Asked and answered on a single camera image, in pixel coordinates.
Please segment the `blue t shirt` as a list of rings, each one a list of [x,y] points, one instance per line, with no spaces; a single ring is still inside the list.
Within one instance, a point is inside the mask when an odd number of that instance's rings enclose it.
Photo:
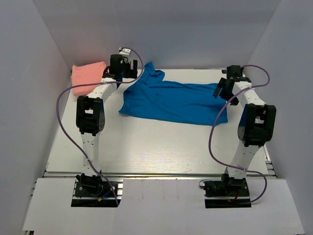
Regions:
[[[147,63],[142,76],[124,91],[119,113],[195,125],[228,122],[226,101],[213,97],[216,83],[179,83],[164,78],[165,72]]]

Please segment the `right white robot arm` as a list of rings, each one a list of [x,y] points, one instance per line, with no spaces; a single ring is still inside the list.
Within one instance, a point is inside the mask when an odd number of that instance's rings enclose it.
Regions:
[[[253,85],[239,65],[228,66],[224,73],[226,78],[220,79],[213,96],[230,105],[240,104],[243,108],[237,129],[239,144],[236,153],[230,164],[224,164],[229,178],[221,182],[222,192],[233,195],[239,188],[236,180],[246,177],[253,157],[272,138],[276,107],[266,104],[255,91],[255,88],[264,87],[269,82]]]

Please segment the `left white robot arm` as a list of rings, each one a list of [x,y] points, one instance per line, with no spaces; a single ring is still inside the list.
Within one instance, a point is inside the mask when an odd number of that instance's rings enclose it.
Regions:
[[[83,172],[92,174],[100,171],[99,139],[105,127],[104,103],[123,82],[123,78],[137,78],[138,61],[129,61],[131,51],[123,49],[110,57],[101,84],[87,95],[79,96],[76,102],[76,126],[83,143]]]

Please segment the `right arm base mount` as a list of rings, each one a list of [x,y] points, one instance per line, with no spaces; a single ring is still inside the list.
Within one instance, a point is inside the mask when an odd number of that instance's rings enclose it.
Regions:
[[[199,187],[205,191],[207,209],[250,208],[250,193],[245,178],[234,179],[223,174],[221,179],[201,180]]]

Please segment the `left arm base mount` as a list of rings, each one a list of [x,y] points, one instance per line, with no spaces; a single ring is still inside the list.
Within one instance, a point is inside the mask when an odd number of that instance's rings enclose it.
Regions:
[[[108,183],[100,176],[76,175],[71,206],[74,208],[116,208],[122,198],[123,183]]]

